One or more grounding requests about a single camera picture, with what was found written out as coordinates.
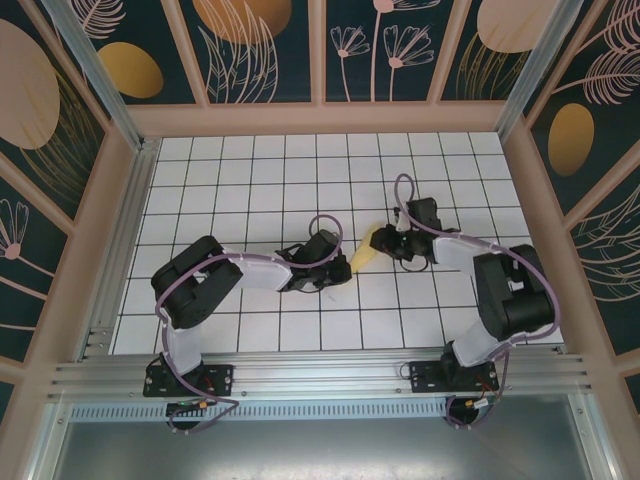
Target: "black mounting bracket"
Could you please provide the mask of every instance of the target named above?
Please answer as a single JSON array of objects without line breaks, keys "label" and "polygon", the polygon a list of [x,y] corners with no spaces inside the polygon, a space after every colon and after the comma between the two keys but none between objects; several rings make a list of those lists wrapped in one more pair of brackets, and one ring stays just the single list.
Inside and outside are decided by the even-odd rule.
[{"label": "black mounting bracket", "polygon": [[[147,367],[142,395],[147,398],[195,397],[193,392],[173,376],[164,362],[164,356],[160,355],[160,357],[160,364]],[[233,370],[233,365],[201,363],[182,378],[198,390],[216,397],[228,397],[233,387]]]},{"label": "black mounting bracket", "polygon": [[409,362],[408,377],[413,393],[459,393],[482,392],[482,384],[498,391],[500,384],[493,362],[465,368],[464,377],[455,384],[449,383],[440,360],[430,362]]}]

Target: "white grid floor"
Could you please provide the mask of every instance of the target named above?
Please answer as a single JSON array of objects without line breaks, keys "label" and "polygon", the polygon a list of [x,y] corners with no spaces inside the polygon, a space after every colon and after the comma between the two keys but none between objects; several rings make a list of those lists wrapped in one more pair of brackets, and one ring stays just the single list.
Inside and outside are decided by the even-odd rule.
[{"label": "white grid floor", "polygon": [[[342,223],[350,258],[374,223],[392,218],[399,173],[417,180],[419,197],[437,200],[444,228],[508,246],[530,243],[494,133],[164,139],[113,353],[161,350],[150,278],[201,236],[273,253],[308,240],[309,221],[323,212]],[[439,347],[478,314],[468,276],[441,265],[407,273],[378,255],[349,283],[321,293],[233,291],[212,317],[203,324],[205,353]]]}]

